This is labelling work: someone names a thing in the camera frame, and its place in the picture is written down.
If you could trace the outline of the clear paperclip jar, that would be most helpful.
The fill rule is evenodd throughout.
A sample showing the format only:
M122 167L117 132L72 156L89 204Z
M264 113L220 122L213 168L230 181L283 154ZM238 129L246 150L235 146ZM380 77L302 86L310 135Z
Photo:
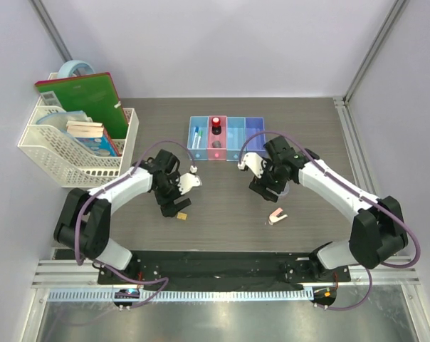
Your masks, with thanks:
M288 193L290 192L290 184L287 183L283 189L283 191L278 194L278 198L279 199L283 199L284 197L286 197L288 195Z

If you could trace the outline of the pink staple remover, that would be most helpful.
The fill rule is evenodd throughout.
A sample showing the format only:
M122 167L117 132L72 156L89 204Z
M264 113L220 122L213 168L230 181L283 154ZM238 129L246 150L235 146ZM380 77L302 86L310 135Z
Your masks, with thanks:
M287 217L288 215L279 207L268 216L268 224L273 226Z

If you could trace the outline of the pink drawer box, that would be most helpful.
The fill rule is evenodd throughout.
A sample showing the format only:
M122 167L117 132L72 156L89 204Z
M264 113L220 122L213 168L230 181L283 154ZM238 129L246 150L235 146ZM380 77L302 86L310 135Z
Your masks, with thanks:
M211 120L213 117L219 117L221 119L221 134L213 135L211 131ZM209 133L208 133L208 159L209 160L225 160L226 159L226 116L215 115L209 117ZM212 143L215 140L220 140L222 144L222 148L213 148Z

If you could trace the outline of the light blue drawer box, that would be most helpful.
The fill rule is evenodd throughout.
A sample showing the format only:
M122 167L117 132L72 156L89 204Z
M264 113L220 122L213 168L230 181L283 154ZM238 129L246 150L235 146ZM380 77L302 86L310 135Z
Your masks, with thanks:
M196 160L208 160L209 117L191 116L187 137L187 148Z

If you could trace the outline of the red black stamp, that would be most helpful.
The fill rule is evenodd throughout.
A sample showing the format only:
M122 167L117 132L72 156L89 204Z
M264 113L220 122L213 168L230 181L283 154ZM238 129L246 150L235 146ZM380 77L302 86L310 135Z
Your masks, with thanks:
M221 134L221 119L219 117L213 117L211 120L211 131L213 135Z

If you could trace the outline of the blue white marker pen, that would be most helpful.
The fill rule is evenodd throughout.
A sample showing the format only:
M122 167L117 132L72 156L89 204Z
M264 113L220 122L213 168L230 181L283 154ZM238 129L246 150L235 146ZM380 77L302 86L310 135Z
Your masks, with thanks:
M196 136L197 136L197 133L199 132L199 127L198 126L196 126L195 127L195 129L194 129L194 133L193 133L193 135L192 135L192 140L191 140L191 149L195 149L195 145L196 145Z

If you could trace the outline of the purple drawer box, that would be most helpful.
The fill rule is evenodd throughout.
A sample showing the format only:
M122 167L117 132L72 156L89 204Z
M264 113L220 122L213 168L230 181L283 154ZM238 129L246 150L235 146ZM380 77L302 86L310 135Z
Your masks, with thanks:
M249 139L252 135L265 130L264 119L261 117L246 117L246 139ZM264 149L266 144L265 135L257 135L252 138L247 146L246 152L255 152L261 157L266 157L267 152Z

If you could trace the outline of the green white marker pen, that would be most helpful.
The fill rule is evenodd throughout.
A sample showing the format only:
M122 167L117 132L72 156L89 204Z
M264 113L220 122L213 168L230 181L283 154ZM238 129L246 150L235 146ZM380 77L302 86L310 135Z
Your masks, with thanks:
M197 133L195 149L199 149L199 148L200 148L200 145L201 145L201 139L202 139L203 133L204 133L204 131L203 131L203 130L200 130L200 131Z

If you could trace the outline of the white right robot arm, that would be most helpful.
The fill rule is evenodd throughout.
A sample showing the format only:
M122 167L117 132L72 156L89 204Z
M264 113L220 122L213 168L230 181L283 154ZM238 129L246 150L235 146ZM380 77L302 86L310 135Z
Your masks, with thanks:
M294 182L321 196L352 225L348 239L328 242L309 254L308 271L314 280L327 280L341 266L374 269L408 245L402 209L395 198L361 190L336 175L313 151L290 146L282 135L263 147L266 157L247 152L238 159L240 170L253 173L250 190L277 202L286 185Z

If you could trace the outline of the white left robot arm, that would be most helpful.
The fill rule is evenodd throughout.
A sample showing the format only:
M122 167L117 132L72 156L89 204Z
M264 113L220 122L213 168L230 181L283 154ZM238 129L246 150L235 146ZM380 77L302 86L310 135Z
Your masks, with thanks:
M72 189L56 223L54 240L71 248L78 264L90 259L123 284L141 284L137 256L110 236L111 216L130 200L152 192L162 215L175 217L191 204L185 194L201 186L194 163L185 174L179 166L176 155L160 150L156 157L140 160L103 186Z

